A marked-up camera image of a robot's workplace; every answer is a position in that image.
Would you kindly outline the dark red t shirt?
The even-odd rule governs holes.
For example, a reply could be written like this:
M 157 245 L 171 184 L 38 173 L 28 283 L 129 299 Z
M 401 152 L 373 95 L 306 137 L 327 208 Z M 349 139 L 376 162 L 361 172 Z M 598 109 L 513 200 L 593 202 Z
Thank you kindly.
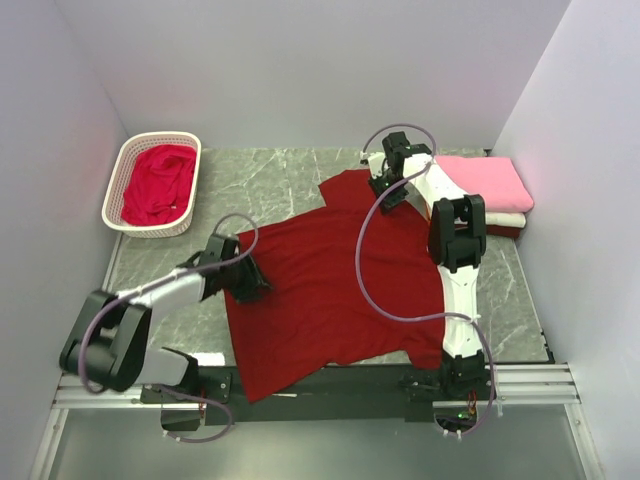
M 244 232 L 273 289 L 257 301 L 225 301 L 231 340 L 248 397 L 256 402 L 327 364 L 348 365 L 403 351 L 422 369 L 441 363 L 444 322 L 404 323 L 378 313 L 361 291 L 356 242 L 375 197 L 365 170 L 320 187 L 324 206 Z M 426 248 L 429 227 L 409 204 L 374 213 L 361 249 L 366 291 L 399 317 L 441 313 L 440 275 Z

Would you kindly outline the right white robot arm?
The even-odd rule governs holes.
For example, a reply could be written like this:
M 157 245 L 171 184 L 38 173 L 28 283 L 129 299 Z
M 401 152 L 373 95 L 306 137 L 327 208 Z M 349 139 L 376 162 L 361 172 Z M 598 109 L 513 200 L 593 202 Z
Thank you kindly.
M 478 391 L 490 380 L 485 367 L 489 354 L 486 339 L 478 327 L 477 280 L 486 252 L 485 202 L 458 187 L 436 161 L 433 135 L 420 127 L 431 144 L 412 144 L 401 130 L 403 123 L 385 129 L 382 160 L 375 165 L 367 150 L 361 161 L 369 164 L 369 185 L 376 196 L 361 226 L 356 242 L 355 269 L 358 285 L 366 301 L 383 316 L 404 323 L 445 320 L 442 362 L 438 388 L 448 398 L 460 399 Z M 444 311 L 419 317 L 399 317 L 382 310 L 366 291 L 361 274 L 361 249 L 375 210 L 387 214 L 405 201 L 411 184 L 424 200 L 429 214 L 428 253 L 442 283 Z

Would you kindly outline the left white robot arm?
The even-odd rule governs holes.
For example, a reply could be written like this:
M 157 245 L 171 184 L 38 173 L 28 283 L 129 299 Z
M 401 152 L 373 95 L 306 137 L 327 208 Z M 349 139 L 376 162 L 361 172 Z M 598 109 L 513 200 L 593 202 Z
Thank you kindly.
M 176 401 L 193 399 L 203 385 L 198 360 L 187 353 L 148 347 L 154 322 L 219 292 L 243 304 L 272 289 L 239 239 L 218 233 L 206 247 L 169 274 L 131 290 L 91 292 L 59 355 L 68 374 L 85 374 L 93 390 L 124 392 L 134 385 L 160 384 Z

